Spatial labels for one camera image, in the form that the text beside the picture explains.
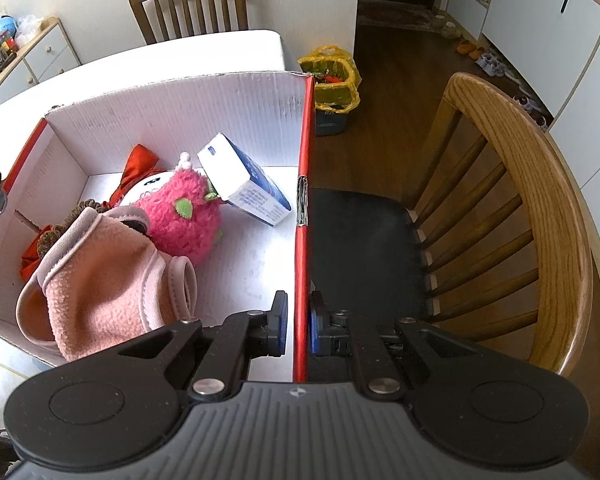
yellow plastic bag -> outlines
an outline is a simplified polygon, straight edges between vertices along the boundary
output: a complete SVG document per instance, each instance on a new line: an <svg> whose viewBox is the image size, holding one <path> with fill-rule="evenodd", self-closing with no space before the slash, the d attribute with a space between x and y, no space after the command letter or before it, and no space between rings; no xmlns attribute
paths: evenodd
<svg viewBox="0 0 600 480"><path fill-rule="evenodd" d="M351 54L335 45L316 48L298 59L303 72L325 72L342 79L342 83L316 83L315 107L325 112L348 114L360 104L360 72Z"/></svg>

rug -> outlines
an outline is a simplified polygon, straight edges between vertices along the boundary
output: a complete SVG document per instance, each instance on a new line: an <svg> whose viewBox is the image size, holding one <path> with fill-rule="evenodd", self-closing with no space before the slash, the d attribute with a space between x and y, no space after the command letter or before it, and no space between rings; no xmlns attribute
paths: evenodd
<svg viewBox="0 0 600 480"><path fill-rule="evenodd" d="M436 32L431 28L432 18L433 13L423 6L384 0L358 0L356 25Z"/></svg>

black chair seat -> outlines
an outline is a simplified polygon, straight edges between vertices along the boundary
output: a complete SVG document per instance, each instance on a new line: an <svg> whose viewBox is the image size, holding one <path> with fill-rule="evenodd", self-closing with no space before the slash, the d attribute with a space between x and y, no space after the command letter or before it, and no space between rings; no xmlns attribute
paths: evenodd
<svg viewBox="0 0 600 480"><path fill-rule="evenodd" d="M427 315L419 238L399 202L331 189L311 189L309 200L309 276L328 310L384 326Z"/></svg>

screw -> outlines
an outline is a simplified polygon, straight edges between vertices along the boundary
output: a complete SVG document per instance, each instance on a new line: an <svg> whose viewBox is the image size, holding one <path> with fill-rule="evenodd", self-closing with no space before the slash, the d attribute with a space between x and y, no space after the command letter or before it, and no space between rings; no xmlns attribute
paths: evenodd
<svg viewBox="0 0 600 480"><path fill-rule="evenodd" d="M369 383L369 389L376 394L394 394L400 389L400 383L389 377L380 377Z"/></svg>
<svg viewBox="0 0 600 480"><path fill-rule="evenodd" d="M220 379L200 379L193 383L193 391L200 395L219 394L224 390L224 383Z"/></svg>

cabinet handle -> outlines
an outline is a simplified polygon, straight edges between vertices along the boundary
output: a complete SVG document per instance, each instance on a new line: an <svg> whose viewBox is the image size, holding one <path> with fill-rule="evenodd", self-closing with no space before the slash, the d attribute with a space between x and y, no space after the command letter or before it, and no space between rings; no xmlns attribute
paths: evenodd
<svg viewBox="0 0 600 480"><path fill-rule="evenodd" d="M564 1L562 2L562 8L560 9L560 13L561 13L561 14L564 14L564 9L566 9L566 8L567 8L567 3L568 3L568 1L569 1L569 0L564 0Z"/></svg>

